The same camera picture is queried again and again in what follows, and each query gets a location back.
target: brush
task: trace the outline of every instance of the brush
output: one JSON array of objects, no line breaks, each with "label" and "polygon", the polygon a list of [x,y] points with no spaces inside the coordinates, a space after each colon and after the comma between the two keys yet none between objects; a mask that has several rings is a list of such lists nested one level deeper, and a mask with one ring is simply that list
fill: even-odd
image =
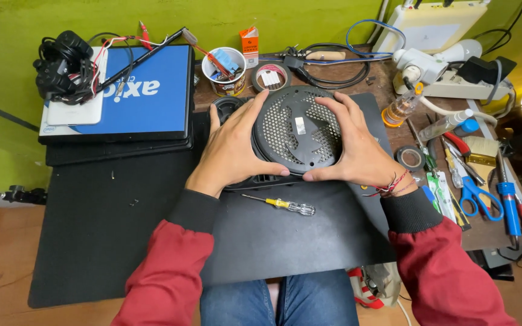
[{"label": "brush", "polygon": [[[488,175],[497,167],[499,142],[476,136],[464,137],[463,140],[470,148],[470,155],[466,158],[466,163],[473,167],[484,180],[488,180]],[[488,182],[479,187],[490,192]],[[480,199],[491,209],[491,200],[487,196],[480,195]]]},{"label": "brush", "polygon": [[214,57],[214,55],[212,55],[210,52],[203,50],[200,46],[197,45],[198,40],[193,33],[189,32],[188,29],[185,28],[183,29],[183,37],[193,48],[199,50],[202,54],[209,58],[209,60],[214,64],[215,67],[217,67],[217,69],[219,69],[223,76],[227,77],[230,80],[233,80],[233,78],[231,78],[232,74],[217,60],[217,58]]}]

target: orange box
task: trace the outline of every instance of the orange box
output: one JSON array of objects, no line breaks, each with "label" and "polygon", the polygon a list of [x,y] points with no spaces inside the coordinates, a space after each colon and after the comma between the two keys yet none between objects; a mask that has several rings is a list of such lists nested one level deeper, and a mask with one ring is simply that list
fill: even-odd
[{"label": "orange box", "polygon": [[259,64],[259,32],[257,27],[252,26],[240,31],[241,43],[243,44],[243,56],[245,56],[245,67],[253,68]]}]

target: wooden floor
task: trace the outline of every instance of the wooden floor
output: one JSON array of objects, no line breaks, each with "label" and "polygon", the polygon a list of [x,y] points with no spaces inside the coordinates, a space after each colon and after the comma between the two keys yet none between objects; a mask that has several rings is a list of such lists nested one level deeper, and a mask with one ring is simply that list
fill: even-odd
[{"label": "wooden floor", "polygon": [[[0,208],[0,285],[18,282],[0,288],[0,325],[108,325],[122,303],[121,299],[83,303],[34,310],[27,306],[27,295],[31,283],[37,253],[38,240],[44,207]],[[515,268],[516,281],[497,281],[508,313],[522,325],[522,269]],[[418,325],[412,315],[410,302],[402,300],[413,325]],[[361,326],[407,325],[400,308],[380,310],[357,308]],[[193,325],[199,325],[195,313]]]}]

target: red jacket sleeve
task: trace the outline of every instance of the red jacket sleeve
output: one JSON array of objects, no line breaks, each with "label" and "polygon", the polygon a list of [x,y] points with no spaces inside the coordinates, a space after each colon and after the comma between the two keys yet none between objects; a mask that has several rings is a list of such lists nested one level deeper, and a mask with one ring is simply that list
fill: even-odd
[{"label": "red jacket sleeve", "polygon": [[423,190],[382,200],[398,272],[422,326],[507,326],[517,322],[487,272],[460,246],[462,232],[441,216]]},{"label": "red jacket sleeve", "polygon": [[112,326],[191,324],[202,289],[199,274],[213,250],[218,205],[216,198],[183,190],[168,221],[153,232],[146,258],[126,282],[126,298]]}]

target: spray bottle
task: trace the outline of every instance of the spray bottle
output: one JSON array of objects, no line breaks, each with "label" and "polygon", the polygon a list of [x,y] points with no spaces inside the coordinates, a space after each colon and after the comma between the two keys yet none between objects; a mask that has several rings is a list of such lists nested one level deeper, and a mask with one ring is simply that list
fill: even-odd
[{"label": "spray bottle", "polygon": [[420,103],[422,94],[422,83],[416,84],[414,89],[410,89],[398,97],[394,102],[382,110],[382,120],[387,127],[396,128],[406,120]]},{"label": "spray bottle", "polygon": [[468,118],[473,116],[473,111],[467,108],[464,111],[459,111],[455,114],[445,115],[439,121],[436,121],[424,128],[418,133],[420,136],[421,142],[425,142],[434,137],[438,137],[444,134],[447,131],[453,130],[456,126],[459,125],[460,122],[467,120]]}]

